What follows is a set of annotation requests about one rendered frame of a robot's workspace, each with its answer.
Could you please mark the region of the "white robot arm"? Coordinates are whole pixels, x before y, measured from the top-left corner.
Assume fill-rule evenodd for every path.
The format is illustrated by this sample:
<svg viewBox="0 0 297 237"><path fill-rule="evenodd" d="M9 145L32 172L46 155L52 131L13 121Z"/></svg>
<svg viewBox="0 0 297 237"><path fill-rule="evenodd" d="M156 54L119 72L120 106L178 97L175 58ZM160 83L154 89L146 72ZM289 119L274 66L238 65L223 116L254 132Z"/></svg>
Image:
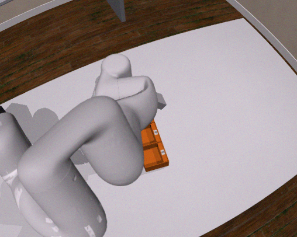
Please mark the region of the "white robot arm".
<svg viewBox="0 0 297 237"><path fill-rule="evenodd" d="M166 106L147 76L111 54L89 98L33 145L11 113L0 113L0 176L26 222L43 237L103 237L103 206L70 157L80 148L96 174L114 186L135 182L144 167L141 131Z"/></svg>

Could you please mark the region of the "orange three-compartment tray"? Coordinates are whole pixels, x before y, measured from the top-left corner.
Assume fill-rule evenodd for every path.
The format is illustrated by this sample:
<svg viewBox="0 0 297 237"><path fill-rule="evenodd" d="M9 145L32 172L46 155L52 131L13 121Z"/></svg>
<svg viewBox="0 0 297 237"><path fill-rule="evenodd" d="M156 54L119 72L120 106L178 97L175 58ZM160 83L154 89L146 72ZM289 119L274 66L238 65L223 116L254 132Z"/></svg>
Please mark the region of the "orange three-compartment tray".
<svg viewBox="0 0 297 237"><path fill-rule="evenodd" d="M144 168L146 172L169 166L168 156L154 119L141 131L141 137L144 151Z"/></svg>

